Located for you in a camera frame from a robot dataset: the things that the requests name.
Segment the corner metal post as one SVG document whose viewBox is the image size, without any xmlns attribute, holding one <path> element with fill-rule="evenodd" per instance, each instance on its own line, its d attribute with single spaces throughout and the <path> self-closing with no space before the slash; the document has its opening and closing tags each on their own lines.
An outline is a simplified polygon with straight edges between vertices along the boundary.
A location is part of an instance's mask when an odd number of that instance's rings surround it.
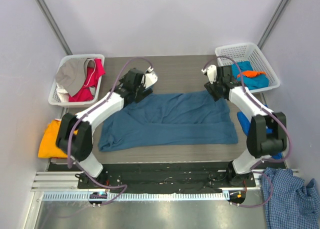
<svg viewBox="0 0 320 229">
<path fill-rule="evenodd" d="M 277 5 L 274 13 L 271 16 L 271 19 L 269 20 L 262 36 L 260 37 L 260 40 L 257 44 L 257 46 L 262 49 L 264 45 L 266 44 L 268 38 L 272 34 L 273 30 L 275 29 L 277 23 L 280 21 L 280 18 L 282 17 L 283 13 L 285 12 L 286 8 L 290 4 L 291 0 L 280 0 L 279 4 Z"/>
<path fill-rule="evenodd" d="M 49 24 L 51 30 L 53 31 L 57 41 L 59 42 L 60 46 L 62 47 L 63 51 L 67 56 L 72 55 L 72 50 L 69 47 L 64 35 L 62 34 L 56 20 L 54 19 L 49 7 L 45 0 L 35 0 L 39 9 L 41 10 L 42 14 L 44 15 L 47 23 Z"/>
</svg>

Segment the dark teal blue t-shirt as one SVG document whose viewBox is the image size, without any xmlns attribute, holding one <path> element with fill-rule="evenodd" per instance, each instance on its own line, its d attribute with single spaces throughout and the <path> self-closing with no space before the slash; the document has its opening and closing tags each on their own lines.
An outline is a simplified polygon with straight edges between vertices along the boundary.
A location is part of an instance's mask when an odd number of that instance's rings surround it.
<svg viewBox="0 0 320 229">
<path fill-rule="evenodd" d="M 207 91 L 150 94 L 107 118 L 98 149 L 114 152 L 163 145 L 238 143 L 230 109 Z"/>
</svg>

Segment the bright blue folded shirt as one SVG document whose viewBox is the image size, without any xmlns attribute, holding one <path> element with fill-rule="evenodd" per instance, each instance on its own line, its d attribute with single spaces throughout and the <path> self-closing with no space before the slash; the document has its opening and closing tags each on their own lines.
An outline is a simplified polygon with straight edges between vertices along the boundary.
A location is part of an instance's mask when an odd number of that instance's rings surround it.
<svg viewBox="0 0 320 229">
<path fill-rule="evenodd" d="M 247 119 L 247 117 L 244 115 L 243 112 L 239 111 L 236 115 L 237 115 L 237 119 L 238 119 L 239 124 L 242 128 L 243 133 L 247 136 L 249 133 L 251 123 L 249 122 L 249 120 Z M 272 156 L 272 158 L 275 160 L 280 160 L 280 159 L 282 159 L 282 157 L 283 156 L 282 156 L 281 152 Z"/>
</svg>

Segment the pink shirt in basket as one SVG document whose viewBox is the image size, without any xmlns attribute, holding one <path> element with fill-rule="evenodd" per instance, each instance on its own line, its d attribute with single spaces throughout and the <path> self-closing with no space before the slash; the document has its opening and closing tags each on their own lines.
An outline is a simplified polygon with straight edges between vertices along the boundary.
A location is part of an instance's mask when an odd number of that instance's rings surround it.
<svg viewBox="0 0 320 229">
<path fill-rule="evenodd" d="M 92 101 L 96 95 L 99 78 L 105 75 L 105 70 L 100 58 L 89 58 L 84 63 L 85 80 L 80 90 L 74 95 L 69 95 L 69 102 Z"/>
</svg>

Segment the right corner metal post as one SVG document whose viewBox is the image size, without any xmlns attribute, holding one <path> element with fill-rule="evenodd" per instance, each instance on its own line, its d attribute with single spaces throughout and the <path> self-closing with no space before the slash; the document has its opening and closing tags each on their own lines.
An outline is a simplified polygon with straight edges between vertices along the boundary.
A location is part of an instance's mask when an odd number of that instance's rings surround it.
<svg viewBox="0 0 320 229">
<path fill-rule="evenodd" d="M 274 13 L 271 16 L 271 19 L 269 20 L 262 36 L 260 37 L 260 40 L 257 44 L 257 46 L 262 49 L 264 45 L 266 44 L 268 38 L 272 34 L 273 30 L 275 29 L 277 23 L 280 21 L 280 18 L 282 17 L 283 13 L 285 12 L 286 8 L 290 4 L 291 0 L 280 0 L 279 4 L 277 5 Z"/>
</svg>

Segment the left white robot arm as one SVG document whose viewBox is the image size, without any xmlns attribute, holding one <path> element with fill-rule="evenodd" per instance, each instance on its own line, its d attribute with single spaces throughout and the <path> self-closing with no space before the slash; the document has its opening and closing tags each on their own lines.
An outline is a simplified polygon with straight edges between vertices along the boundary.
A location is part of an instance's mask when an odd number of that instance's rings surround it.
<svg viewBox="0 0 320 229">
<path fill-rule="evenodd" d="M 55 144 L 90 175 L 89 183 L 93 187 L 100 189 L 107 181 L 102 164 L 93 154 L 96 128 L 131 103 L 142 101 L 153 92 L 157 81 L 152 67 L 145 72 L 132 68 L 119 79 L 114 91 L 109 91 L 97 103 L 78 114 L 67 113 L 62 117 Z"/>
</svg>

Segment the left corner metal post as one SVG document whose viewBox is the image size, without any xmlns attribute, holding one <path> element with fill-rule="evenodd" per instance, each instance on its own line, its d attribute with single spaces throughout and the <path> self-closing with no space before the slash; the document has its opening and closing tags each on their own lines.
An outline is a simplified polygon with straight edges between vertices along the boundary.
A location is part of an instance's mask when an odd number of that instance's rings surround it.
<svg viewBox="0 0 320 229">
<path fill-rule="evenodd" d="M 59 42 L 60 46 L 62 47 L 63 51 L 67 56 L 72 55 L 72 50 L 69 47 L 64 35 L 62 34 L 56 20 L 54 19 L 49 7 L 45 0 L 35 0 L 39 9 L 41 10 L 42 14 L 44 15 L 47 23 L 49 24 L 51 30 L 53 31 L 57 41 Z"/>
</svg>

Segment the white shirt in basket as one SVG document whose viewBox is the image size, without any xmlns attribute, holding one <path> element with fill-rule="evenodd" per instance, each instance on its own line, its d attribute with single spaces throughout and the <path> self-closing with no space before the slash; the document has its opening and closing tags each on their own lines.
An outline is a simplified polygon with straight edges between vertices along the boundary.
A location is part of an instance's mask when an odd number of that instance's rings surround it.
<svg viewBox="0 0 320 229">
<path fill-rule="evenodd" d="M 66 91 L 66 89 L 59 85 L 58 83 L 56 84 L 56 94 L 60 100 L 61 103 L 68 103 L 69 102 L 69 94 Z"/>
</svg>

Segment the orange shirt in basket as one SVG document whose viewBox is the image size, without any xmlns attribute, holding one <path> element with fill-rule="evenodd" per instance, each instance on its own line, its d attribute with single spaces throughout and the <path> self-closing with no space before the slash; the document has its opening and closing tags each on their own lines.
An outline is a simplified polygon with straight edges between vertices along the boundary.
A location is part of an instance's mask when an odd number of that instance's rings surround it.
<svg viewBox="0 0 320 229">
<path fill-rule="evenodd" d="M 254 71 L 254 70 L 246 70 L 246 71 L 242 71 L 241 73 L 239 73 L 236 78 L 240 78 L 241 76 L 243 77 L 247 77 L 247 78 L 256 78 L 258 76 L 261 75 L 266 75 L 265 72 L 263 71 Z"/>
</svg>

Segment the aluminium rail frame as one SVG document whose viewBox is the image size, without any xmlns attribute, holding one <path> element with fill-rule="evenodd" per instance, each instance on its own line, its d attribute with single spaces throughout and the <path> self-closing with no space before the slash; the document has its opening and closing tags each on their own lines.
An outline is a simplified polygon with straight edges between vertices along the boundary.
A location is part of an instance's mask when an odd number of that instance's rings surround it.
<svg viewBox="0 0 320 229">
<path fill-rule="evenodd" d="M 254 176 L 254 181 L 256 183 L 255 187 L 250 187 L 248 189 L 255 189 L 258 187 L 259 175 Z M 57 171 L 57 172 L 38 172 L 34 178 L 33 184 L 31 186 L 34 190 L 43 191 L 70 191 L 70 190 L 97 190 L 100 189 L 95 183 L 87 178 L 85 174 L 80 171 Z"/>
</svg>

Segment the turquoise shirt in basket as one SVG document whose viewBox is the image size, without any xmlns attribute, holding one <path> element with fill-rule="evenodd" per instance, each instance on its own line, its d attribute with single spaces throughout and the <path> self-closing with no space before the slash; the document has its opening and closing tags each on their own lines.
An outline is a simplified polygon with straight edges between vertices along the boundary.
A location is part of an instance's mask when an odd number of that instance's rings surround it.
<svg viewBox="0 0 320 229">
<path fill-rule="evenodd" d="M 243 61 L 237 63 L 241 72 L 255 71 L 249 61 Z M 260 75 L 254 78 L 242 77 L 243 83 L 249 90 L 261 89 L 269 86 L 269 80 L 266 75 Z"/>
</svg>

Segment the yellow orange folded shirt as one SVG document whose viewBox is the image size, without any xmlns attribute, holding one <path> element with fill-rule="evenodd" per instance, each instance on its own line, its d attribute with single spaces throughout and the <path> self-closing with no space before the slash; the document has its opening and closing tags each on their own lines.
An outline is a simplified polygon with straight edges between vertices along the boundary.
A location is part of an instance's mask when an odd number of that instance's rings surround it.
<svg viewBox="0 0 320 229">
<path fill-rule="evenodd" d="M 38 149 L 38 158 L 40 159 L 51 159 L 61 158 L 66 159 L 68 156 L 60 148 L 56 146 L 56 140 L 60 129 L 61 120 L 54 119 L 44 130 L 42 140 Z"/>
</svg>

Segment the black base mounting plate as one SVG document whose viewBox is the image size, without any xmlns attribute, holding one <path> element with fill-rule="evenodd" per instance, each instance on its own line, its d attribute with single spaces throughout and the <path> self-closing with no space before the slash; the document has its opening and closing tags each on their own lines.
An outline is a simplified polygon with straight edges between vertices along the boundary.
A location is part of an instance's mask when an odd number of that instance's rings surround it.
<svg viewBox="0 0 320 229">
<path fill-rule="evenodd" d="M 231 184 L 226 178 L 227 162 L 116 163 L 105 164 L 103 184 L 127 194 L 205 194 L 223 188 L 254 188 L 252 173 Z"/>
</svg>

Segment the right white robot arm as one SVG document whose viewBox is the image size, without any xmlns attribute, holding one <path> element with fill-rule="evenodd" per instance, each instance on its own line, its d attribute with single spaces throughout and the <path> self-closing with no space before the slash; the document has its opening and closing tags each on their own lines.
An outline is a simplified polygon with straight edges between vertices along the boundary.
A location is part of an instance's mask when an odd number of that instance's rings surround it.
<svg viewBox="0 0 320 229">
<path fill-rule="evenodd" d="M 230 65 L 210 65 L 201 71 L 208 78 L 204 87 L 213 99 L 233 103 L 249 121 L 246 149 L 230 162 L 225 175 L 226 182 L 236 187 L 259 161 L 285 151 L 286 116 L 282 112 L 273 112 L 256 99 L 244 83 L 235 79 Z"/>
</svg>

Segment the blue checkered cloth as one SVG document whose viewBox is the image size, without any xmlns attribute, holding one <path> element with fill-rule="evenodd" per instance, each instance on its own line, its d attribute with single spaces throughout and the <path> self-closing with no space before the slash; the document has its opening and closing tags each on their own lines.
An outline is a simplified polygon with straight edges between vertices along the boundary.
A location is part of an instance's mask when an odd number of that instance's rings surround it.
<svg viewBox="0 0 320 229">
<path fill-rule="evenodd" d="M 320 195 L 317 181 L 313 178 L 308 184 L 295 176 L 291 169 L 268 167 L 264 174 L 272 182 L 261 179 L 266 224 L 268 229 L 318 229 L 320 216 Z"/>
</svg>

